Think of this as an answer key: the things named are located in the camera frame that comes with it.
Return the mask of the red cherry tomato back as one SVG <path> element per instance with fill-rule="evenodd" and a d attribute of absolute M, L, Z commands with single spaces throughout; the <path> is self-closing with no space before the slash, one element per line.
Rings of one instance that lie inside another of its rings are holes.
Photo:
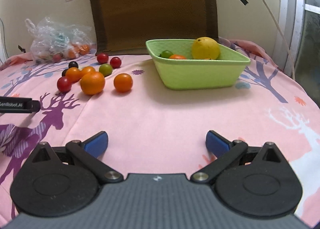
<path fill-rule="evenodd" d="M 109 56 L 106 53 L 98 53 L 96 58 L 99 64 L 106 64 L 108 63 Z"/>

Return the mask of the red cherry tomato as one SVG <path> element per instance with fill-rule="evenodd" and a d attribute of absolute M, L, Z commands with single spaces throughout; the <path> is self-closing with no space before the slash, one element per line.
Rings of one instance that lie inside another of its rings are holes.
<path fill-rule="evenodd" d="M 63 76 L 57 80 L 56 86 L 59 92 L 67 93 L 71 90 L 72 83 L 67 77 Z"/>
<path fill-rule="evenodd" d="M 106 64 L 108 63 L 109 56 L 106 53 L 98 53 L 96 58 L 99 64 Z"/>
<path fill-rule="evenodd" d="M 118 69 L 121 67 L 122 61 L 119 57 L 112 57 L 110 59 L 110 65 L 113 69 Z"/>

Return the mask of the red cherry tomato front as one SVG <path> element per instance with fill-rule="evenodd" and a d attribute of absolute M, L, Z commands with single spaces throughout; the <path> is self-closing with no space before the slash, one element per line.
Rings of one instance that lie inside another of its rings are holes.
<path fill-rule="evenodd" d="M 67 93 L 71 90 L 72 83 L 67 77 L 63 76 L 57 80 L 56 86 L 59 92 Z"/>

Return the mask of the dark tomato partly hidden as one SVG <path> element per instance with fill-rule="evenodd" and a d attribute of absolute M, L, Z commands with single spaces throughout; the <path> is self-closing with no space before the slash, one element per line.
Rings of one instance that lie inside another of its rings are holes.
<path fill-rule="evenodd" d="M 68 71 L 68 69 L 63 70 L 61 76 L 64 77 L 66 75 L 66 72 Z"/>

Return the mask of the orange tomato left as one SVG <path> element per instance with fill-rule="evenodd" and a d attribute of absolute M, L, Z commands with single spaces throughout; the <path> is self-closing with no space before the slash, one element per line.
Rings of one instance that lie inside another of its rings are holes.
<path fill-rule="evenodd" d="M 72 67 L 66 71 L 65 77 L 71 82 L 76 83 L 81 79 L 81 72 L 78 68 Z"/>

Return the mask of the clear plastic fruit bag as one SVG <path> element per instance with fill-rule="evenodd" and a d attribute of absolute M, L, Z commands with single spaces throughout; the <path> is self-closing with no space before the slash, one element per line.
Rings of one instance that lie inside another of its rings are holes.
<path fill-rule="evenodd" d="M 88 26 L 65 25 L 49 17 L 38 24 L 26 19 L 25 25 L 33 38 L 30 52 L 37 64 L 74 60 L 95 50 Z"/>

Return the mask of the dark purple cherry tomato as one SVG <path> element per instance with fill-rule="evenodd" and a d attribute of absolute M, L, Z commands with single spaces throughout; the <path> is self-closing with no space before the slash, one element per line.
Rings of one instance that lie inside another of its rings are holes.
<path fill-rule="evenodd" d="M 71 62 L 69 62 L 69 64 L 68 64 L 68 68 L 70 69 L 70 68 L 79 68 L 79 65 L 78 65 L 78 63 L 76 62 L 76 61 L 71 61 Z"/>

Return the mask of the orange tomato middle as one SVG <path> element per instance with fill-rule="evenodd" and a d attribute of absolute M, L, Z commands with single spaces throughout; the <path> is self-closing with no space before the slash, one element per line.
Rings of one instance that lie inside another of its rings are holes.
<path fill-rule="evenodd" d="M 80 70 L 80 77 L 84 77 L 86 74 L 96 72 L 95 68 L 92 66 L 86 66 Z"/>

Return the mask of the pink deer-print tablecloth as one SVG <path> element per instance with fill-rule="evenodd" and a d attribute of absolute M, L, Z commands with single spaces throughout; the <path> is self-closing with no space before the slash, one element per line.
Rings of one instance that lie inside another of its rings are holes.
<path fill-rule="evenodd" d="M 167 89 L 149 56 L 121 56 L 121 67 L 105 80 L 105 89 L 85 95 L 79 83 L 58 95 L 57 80 L 68 62 L 40 65 L 29 53 L 1 66 L 1 95 L 39 100 L 35 114 L 1 115 L 1 224 L 14 216 L 9 188 L 13 174 L 40 141 L 63 146 L 106 131 L 103 161 L 123 174 L 193 174 L 214 160 L 206 133 L 251 146 L 277 144 L 303 185 L 296 215 L 309 226 L 319 222 L 319 107 L 294 80 L 276 68 L 251 42 L 223 40 L 251 63 L 229 88 Z M 114 76 L 133 79 L 127 94 L 115 91 Z"/>

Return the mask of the orange tomato right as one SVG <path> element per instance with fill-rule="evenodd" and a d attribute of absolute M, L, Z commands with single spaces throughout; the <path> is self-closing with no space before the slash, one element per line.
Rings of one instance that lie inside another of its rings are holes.
<path fill-rule="evenodd" d="M 118 74 L 113 80 L 114 88 L 117 92 L 129 92 L 133 87 L 133 79 L 129 74 Z"/>

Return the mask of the red cherry tomato right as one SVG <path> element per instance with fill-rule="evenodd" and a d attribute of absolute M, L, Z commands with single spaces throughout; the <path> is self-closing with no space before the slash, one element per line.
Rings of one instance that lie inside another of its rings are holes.
<path fill-rule="evenodd" d="M 122 61 L 119 57 L 112 57 L 110 59 L 110 65 L 113 69 L 118 69 L 121 67 Z"/>

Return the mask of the green square plastic bowl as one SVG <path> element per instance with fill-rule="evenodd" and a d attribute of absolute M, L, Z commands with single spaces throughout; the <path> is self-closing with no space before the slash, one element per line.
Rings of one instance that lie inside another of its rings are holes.
<path fill-rule="evenodd" d="M 224 45 L 220 45 L 217 60 L 193 59 L 192 39 L 151 39 L 145 45 L 164 85 L 171 90 L 195 90 L 231 87 L 240 77 L 250 59 Z M 169 50 L 186 59 L 160 57 Z"/>

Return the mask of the orange tomato in bowl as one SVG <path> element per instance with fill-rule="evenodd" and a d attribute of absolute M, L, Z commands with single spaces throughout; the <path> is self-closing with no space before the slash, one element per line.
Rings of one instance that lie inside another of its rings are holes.
<path fill-rule="evenodd" d="M 169 57 L 169 59 L 186 59 L 186 57 L 182 55 L 173 54 Z"/>

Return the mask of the green tomato in bowl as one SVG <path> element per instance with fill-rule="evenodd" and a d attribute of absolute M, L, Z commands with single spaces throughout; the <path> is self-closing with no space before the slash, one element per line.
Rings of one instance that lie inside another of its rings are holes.
<path fill-rule="evenodd" d="M 162 58 L 170 58 L 173 55 L 173 53 L 169 50 L 164 50 L 160 53 L 160 57 Z"/>

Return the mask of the white window frame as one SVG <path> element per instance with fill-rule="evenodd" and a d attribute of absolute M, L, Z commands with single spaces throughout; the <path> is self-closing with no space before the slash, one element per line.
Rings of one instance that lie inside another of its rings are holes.
<path fill-rule="evenodd" d="M 298 58 L 307 12 L 319 15 L 319 0 L 280 0 L 278 24 L 283 36 L 277 33 L 272 58 L 288 76 Z"/>

